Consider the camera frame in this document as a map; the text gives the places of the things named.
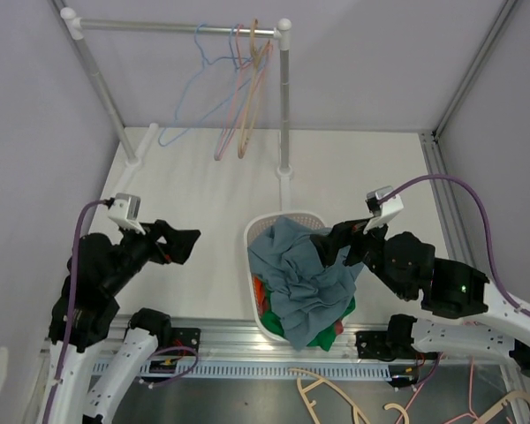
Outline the orange t shirt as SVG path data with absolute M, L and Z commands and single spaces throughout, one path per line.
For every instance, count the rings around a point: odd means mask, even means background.
M 256 298 L 256 307 L 259 316 L 269 310 L 269 295 L 262 280 L 258 276 L 253 276 L 253 287 Z

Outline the green t shirt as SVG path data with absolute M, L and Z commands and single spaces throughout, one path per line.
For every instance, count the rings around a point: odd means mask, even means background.
M 286 340 L 293 349 L 301 351 L 307 347 L 317 347 L 328 352 L 339 336 L 334 331 L 334 323 L 344 320 L 356 309 L 356 301 L 351 297 L 347 303 L 334 305 L 316 304 L 290 312 L 281 317 L 271 307 L 261 316 L 264 329 Z

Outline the pink red t shirt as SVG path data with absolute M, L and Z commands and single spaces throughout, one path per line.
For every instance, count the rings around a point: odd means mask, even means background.
M 337 335 L 340 335 L 344 332 L 344 325 L 341 321 L 337 321 L 334 323 L 334 331 Z

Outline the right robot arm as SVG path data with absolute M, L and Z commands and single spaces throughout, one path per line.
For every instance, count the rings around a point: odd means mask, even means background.
M 463 262 L 438 258 L 435 247 L 405 231 L 367 220 L 335 225 L 310 240 L 323 267 L 358 263 L 403 301 L 417 301 L 442 324 L 398 314 L 391 317 L 384 346 L 394 357 L 444 352 L 489 357 L 530 378 L 530 304 Z

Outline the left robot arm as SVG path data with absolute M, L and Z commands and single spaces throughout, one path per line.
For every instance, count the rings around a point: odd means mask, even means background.
M 170 317 L 143 307 L 130 319 L 106 374 L 95 386 L 89 384 L 119 311 L 118 294 L 149 263 L 185 264 L 201 236 L 164 220 L 141 227 L 122 229 L 116 244 L 98 232 L 78 239 L 51 312 L 49 375 L 38 422 L 111 422 L 141 365 L 153 354 L 175 351 Z

